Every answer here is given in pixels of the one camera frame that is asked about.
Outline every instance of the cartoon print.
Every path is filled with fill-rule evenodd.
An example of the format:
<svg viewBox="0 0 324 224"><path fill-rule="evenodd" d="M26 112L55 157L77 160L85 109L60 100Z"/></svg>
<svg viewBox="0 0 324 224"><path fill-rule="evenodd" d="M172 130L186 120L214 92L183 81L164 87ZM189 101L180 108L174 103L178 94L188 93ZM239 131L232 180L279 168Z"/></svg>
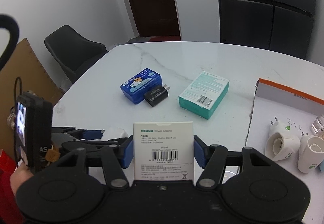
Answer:
<svg viewBox="0 0 324 224"><path fill-rule="evenodd" d="M140 85L141 82L136 82L136 81L133 81L133 83L130 85L131 87L136 87L137 85Z"/></svg>
<svg viewBox="0 0 324 224"><path fill-rule="evenodd" d="M131 87L136 87L137 85L141 84L142 81L143 81L142 78L138 77L133 81L133 83L130 86Z"/></svg>
<svg viewBox="0 0 324 224"><path fill-rule="evenodd" d="M138 78L136 78L134 81L135 81L135 82L142 82L143 79L142 79L142 77L138 77Z"/></svg>

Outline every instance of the marble table top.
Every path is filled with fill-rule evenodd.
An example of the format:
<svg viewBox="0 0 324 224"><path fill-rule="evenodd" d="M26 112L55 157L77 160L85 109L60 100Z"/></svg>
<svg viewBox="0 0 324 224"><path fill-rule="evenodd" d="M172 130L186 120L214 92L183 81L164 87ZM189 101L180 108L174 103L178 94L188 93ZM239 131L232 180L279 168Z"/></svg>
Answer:
<svg viewBox="0 0 324 224"><path fill-rule="evenodd" d="M155 107L145 101L133 104L120 89L145 68L161 74L163 84L170 86L169 97ZM179 94L202 70L230 80L228 93L209 120L182 109L178 102ZM305 60L230 44L136 43L115 47L95 63L56 104L53 126L115 126L132 135L134 122L193 121L194 134L206 144L240 151L259 78L324 99L324 68ZM196 180L200 172L195 164Z"/></svg>

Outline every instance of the barcode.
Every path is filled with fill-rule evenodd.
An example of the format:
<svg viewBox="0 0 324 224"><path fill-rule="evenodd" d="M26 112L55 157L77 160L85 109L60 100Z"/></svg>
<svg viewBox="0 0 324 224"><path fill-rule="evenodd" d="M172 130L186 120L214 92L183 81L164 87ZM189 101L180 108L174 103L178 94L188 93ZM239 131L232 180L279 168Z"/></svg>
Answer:
<svg viewBox="0 0 324 224"><path fill-rule="evenodd" d="M178 151L156 151L152 152L152 161L154 160L178 160Z"/></svg>
<svg viewBox="0 0 324 224"><path fill-rule="evenodd" d="M199 97L197 102L208 107L212 103L212 101L213 101L212 99L209 99L209 98L202 95L202 96Z"/></svg>

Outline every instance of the clear plastic object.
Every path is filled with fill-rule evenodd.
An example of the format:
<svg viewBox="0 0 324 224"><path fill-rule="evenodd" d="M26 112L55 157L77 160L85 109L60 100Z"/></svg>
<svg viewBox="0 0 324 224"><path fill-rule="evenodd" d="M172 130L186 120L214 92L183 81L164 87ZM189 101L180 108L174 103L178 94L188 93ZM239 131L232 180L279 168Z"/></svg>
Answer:
<svg viewBox="0 0 324 224"><path fill-rule="evenodd" d="M312 123L312 130L316 136L323 138L324 135L324 115L323 114L318 116L316 120Z"/></svg>

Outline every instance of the black chair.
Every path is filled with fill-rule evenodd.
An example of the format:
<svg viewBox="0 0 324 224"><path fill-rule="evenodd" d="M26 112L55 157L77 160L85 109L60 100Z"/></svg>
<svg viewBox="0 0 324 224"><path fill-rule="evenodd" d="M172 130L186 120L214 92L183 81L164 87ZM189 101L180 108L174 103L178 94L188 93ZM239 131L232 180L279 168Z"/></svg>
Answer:
<svg viewBox="0 0 324 224"><path fill-rule="evenodd" d="M50 34L44 44L72 83L107 53L104 44L85 39L68 25Z"/></svg>

